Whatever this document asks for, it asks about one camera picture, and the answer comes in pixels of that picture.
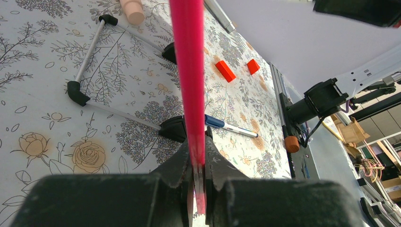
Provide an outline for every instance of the red block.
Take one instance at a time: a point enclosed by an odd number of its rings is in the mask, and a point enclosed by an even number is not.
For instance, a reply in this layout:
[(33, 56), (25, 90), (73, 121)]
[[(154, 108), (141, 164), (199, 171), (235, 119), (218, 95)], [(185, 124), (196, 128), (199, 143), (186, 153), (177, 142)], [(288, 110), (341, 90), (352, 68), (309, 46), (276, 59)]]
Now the red block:
[(216, 67), (221, 72), (223, 77), (226, 78), (227, 82), (231, 82), (236, 78), (234, 73), (223, 60), (217, 62)]
[(248, 69), (249, 69), (251, 75), (256, 73), (256, 71), (258, 71), (261, 68), (258, 65), (258, 63), (255, 61), (255, 59), (250, 60), (247, 65), (248, 65)]

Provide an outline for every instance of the pink rod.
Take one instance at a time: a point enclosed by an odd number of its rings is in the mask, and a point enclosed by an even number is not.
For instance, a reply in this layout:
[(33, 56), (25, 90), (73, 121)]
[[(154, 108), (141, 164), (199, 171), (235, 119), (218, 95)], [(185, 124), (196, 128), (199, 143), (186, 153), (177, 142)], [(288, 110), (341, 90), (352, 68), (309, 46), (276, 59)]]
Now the pink rod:
[(170, 10), (191, 162), (204, 166), (203, 1), (170, 0)]

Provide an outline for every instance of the floral tablecloth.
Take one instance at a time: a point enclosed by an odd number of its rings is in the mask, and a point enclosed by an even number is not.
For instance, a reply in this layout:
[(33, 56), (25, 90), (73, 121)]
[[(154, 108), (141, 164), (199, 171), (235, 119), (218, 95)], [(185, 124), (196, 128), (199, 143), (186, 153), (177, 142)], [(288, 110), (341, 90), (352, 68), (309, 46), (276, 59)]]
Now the floral tablecloth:
[[(173, 41), (166, 0), (143, 1), (132, 26), (164, 48)], [(97, 18), (125, 19), (118, 0), (0, 1), (0, 225), (7, 226), (37, 180), (51, 174), (148, 173), (180, 144), (147, 126), (66, 95)], [(237, 32), (228, 35), (205, 10), (205, 113), (251, 129), (251, 139), (214, 129), (220, 153), (249, 177), (289, 178), (269, 65)], [(250, 75), (246, 63), (261, 69)], [(231, 83), (215, 63), (225, 60)], [(106, 26), (81, 80), (93, 100), (155, 124), (183, 114), (177, 67), (136, 36)], [(194, 213), (194, 226), (204, 216)]]

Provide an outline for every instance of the black corner joint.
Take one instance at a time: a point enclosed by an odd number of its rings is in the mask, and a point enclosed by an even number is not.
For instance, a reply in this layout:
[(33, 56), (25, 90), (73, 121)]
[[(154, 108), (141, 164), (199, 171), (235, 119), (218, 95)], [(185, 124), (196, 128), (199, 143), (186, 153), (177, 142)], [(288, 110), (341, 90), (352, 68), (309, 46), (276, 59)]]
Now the black corner joint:
[(115, 17), (113, 17), (111, 15), (108, 15), (108, 14), (101, 15), (99, 17), (99, 21), (102, 21), (102, 20), (105, 21), (105, 24), (110, 24), (110, 25), (113, 25), (113, 26), (116, 26), (117, 23), (118, 23), (118, 19), (117, 18), (115, 18)]
[(78, 103), (81, 106), (85, 106), (87, 104), (87, 101), (90, 100), (90, 98), (86, 95), (84, 95), (81, 91), (81, 84), (76, 81), (68, 81), (67, 83), (67, 94), (70, 97), (70, 99), (76, 103)]

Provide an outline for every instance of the cardboard box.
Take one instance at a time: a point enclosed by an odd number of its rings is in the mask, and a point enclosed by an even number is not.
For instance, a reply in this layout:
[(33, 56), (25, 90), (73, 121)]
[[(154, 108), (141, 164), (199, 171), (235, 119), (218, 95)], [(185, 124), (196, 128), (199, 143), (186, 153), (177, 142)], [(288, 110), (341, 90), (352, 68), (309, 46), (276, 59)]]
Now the cardboard box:
[(383, 187), (394, 202), (401, 201), (401, 176), (397, 178), (382, 181)]
[(359, 143), (370, 137), (353, 117), (351, 117), (351, 123), (349, 125), (343, 125), (341, 123), (336, 124), (336, 127), (344, 138), (345, 143)]

